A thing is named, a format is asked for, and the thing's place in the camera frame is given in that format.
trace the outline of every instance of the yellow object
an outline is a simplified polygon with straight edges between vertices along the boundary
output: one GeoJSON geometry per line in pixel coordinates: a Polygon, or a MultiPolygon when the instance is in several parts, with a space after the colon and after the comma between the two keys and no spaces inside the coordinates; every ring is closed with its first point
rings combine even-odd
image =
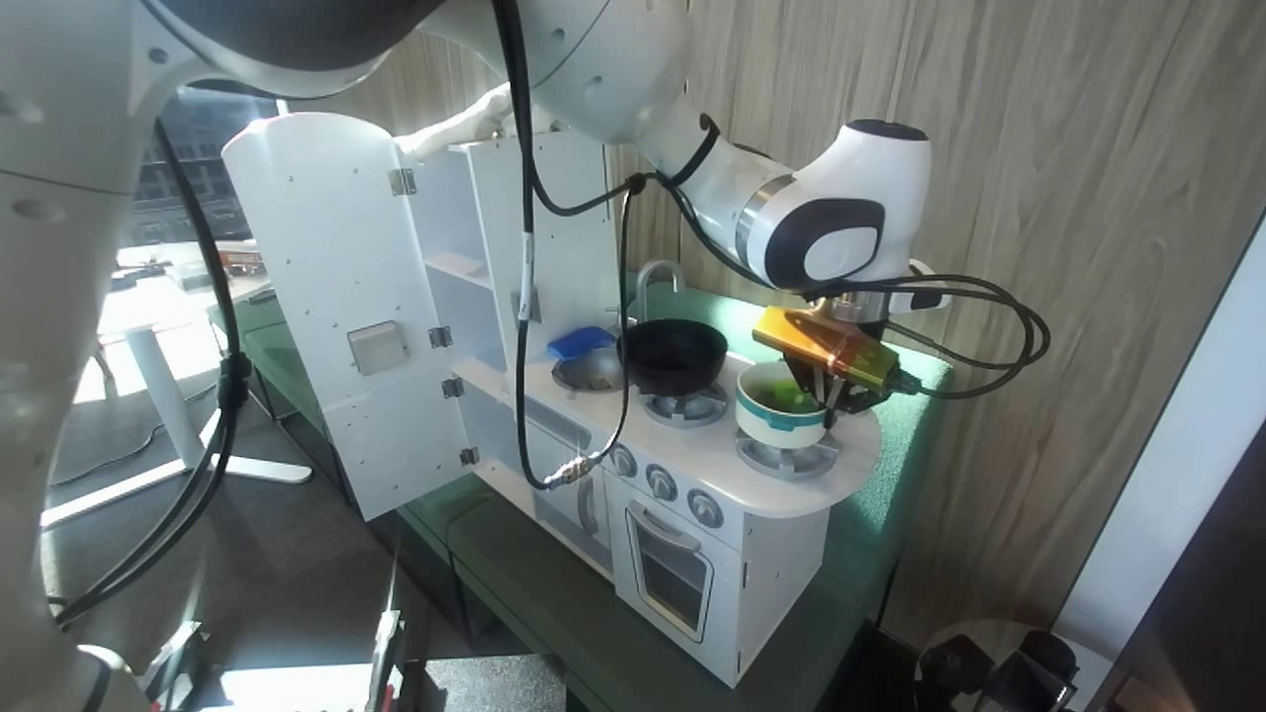
{"type": "Polygon", "coordinates": [[[788,360],[827,368],[875,391],[887,391],[899,372],[899,356],[864,330],[806,313],[763,310],[751,337],[779,350],[788,360]]]}

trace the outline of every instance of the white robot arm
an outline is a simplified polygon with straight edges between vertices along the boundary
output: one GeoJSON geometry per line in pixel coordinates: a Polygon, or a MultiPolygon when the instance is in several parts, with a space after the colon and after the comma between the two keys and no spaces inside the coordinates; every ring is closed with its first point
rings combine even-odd
{"type": "MultiPolygon", "coordinates": [[[[0,8],[0,708],[80,708],[96,670],[48,627],[44,483],[90,354],[143,135],[177,85],[332,97],[429,21],[498,61],[493,0],[60,0],[0,8]]],[[[630,143],[707,244],[800,294],[908,275],[929,152],[855,122],[804,170],[707,139],[680,89],[672,0],[524,0],[536,97],[630,143]]]]}

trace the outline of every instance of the open cabinet door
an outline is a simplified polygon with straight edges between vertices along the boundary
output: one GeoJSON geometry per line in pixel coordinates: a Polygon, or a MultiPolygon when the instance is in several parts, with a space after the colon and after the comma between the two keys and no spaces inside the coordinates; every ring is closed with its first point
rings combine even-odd
{"type": "Polygon", "coordinates": [[[243,131],[226,170],[362,515],[465,476],[446,334],[392,135],[346,115],[284,115],[243,131]]]}

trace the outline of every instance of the pot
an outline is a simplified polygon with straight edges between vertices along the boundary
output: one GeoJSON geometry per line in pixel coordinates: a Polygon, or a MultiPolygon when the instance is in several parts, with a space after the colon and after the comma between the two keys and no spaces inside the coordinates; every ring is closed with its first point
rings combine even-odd
{"type": "Polygon", "coordinates": [[[725,334],[700,321],[640,321],[626,334],[630,379],[652,395],[707,389],[725,354],[725,334]]]}
{"type": "Polygon", "coordinates": [[[817,446],[827,435],[827,409],[800,391],[784,360],[751,363],[738,384],[738,422],[763,446],[817,446]]]}

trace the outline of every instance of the oven window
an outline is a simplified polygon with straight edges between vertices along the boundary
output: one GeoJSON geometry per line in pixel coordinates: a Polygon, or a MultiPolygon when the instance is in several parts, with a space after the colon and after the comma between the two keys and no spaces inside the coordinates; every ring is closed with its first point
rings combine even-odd
{"type": "Polygon", "coordinates": [[[700,632],[704,598],[707,598],[707,561],[692,549],[663,544],[640,524],[632,530],[639,530],[644,598],[659,609],[665,609],[680,629],[700,632]]]}

